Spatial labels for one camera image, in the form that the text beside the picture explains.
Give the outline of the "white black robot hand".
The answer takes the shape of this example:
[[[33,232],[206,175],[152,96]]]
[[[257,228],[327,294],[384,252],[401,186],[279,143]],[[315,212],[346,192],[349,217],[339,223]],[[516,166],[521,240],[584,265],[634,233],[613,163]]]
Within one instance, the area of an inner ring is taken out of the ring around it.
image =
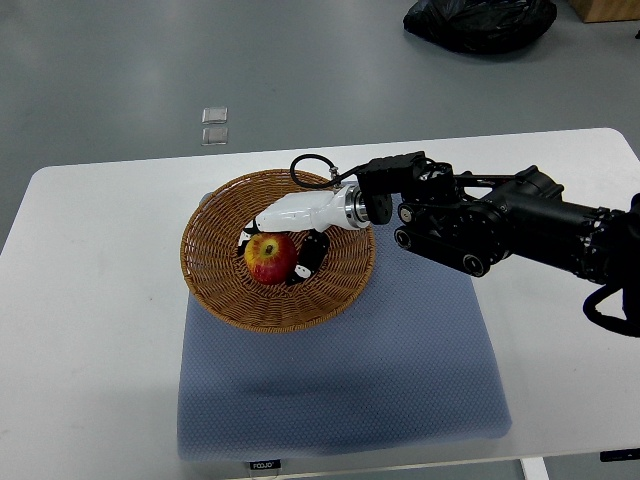
[[[254,217],[242,230],[237,254],[242,255],[250,239],[260,233],[305,232],[297,264],[286,279],[289,285],[304,282],[315,275],[330,245],[325,231],[336,226],[345,230],[370,225],[361,202],[360,188],[349,184],[336,192],[313,190],[289,193]]]

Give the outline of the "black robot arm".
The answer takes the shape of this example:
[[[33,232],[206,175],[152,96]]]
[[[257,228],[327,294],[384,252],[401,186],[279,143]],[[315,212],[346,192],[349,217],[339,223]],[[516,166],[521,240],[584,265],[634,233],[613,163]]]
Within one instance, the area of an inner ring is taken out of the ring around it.
[[[357,218],[376,225],[398,215],[403,249],[481,277],[510,255],[597,284],[583,303],[592,323],[639,335],[639,199],[628,211],[563,200],[563,186],[530,166],[514,175],[457,174],[424,152],[377,158],[326,187],[355,176]]]

